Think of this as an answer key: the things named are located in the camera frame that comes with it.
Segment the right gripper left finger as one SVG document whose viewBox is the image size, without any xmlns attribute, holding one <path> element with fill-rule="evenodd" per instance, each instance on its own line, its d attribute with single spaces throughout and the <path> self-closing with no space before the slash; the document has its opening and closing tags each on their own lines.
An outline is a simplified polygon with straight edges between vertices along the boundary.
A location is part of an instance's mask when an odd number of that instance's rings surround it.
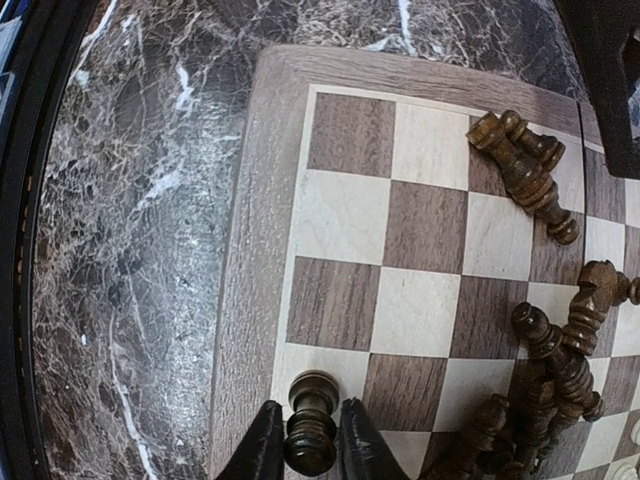
<svg viewBox="0 0 640 480">
<path fill-rule="evenodd" d="M 282 479 L 284 477 L 284 424 L 282 406 L 267 400 L 242 438 L 237 451 L 236 479 Z"/>
</svg>

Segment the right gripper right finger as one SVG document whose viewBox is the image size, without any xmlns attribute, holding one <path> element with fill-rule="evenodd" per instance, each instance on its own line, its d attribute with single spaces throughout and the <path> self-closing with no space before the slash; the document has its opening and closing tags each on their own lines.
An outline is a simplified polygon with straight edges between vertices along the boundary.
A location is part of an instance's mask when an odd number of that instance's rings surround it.
<svg viewBox="0 0 640 480">
<path fill-rule="evenodd" d="M 358 398 L 343 401 L 339 427 L 342 479 L 399 479 L 400 467 Z"/>
</svg>

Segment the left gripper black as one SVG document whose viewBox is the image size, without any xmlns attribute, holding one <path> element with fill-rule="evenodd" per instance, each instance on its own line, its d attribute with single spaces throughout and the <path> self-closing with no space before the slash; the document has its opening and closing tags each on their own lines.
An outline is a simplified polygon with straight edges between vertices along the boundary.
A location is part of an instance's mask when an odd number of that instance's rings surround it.
<svg viewBox="0 0 640 480">
<path fill-rule="evenodd" d="M 595 111 L 609 173 L 639 174 L 628 101 L 639 81 L 639 3 L 566 0 L 559 15 Z"/>
</svg>

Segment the wooden chess board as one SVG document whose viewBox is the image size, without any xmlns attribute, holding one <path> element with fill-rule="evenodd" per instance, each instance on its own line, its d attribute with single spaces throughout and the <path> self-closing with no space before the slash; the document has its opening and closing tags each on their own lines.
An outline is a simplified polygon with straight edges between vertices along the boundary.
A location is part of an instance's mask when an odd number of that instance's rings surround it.
<svg viewBox="0 0 640 480">
<path fill-rule="evenodd" d="M 484 72 L 331 47 L 261 54 L 216 336 L 212 476 L 261 404 L 286 404 L 307 370 L 363 401 L 409 477 L 451 442 L 476 406 L 429 451 L 441 366 L 425 353 L 425 316 L 445 282 L 428 265 L 427 229 L 451 215 L 429 208 L 418 152 L 430 110 L 473 124 L 508 109 L 538 134 L 602 148 L 588 107 Z"/>
</svg>

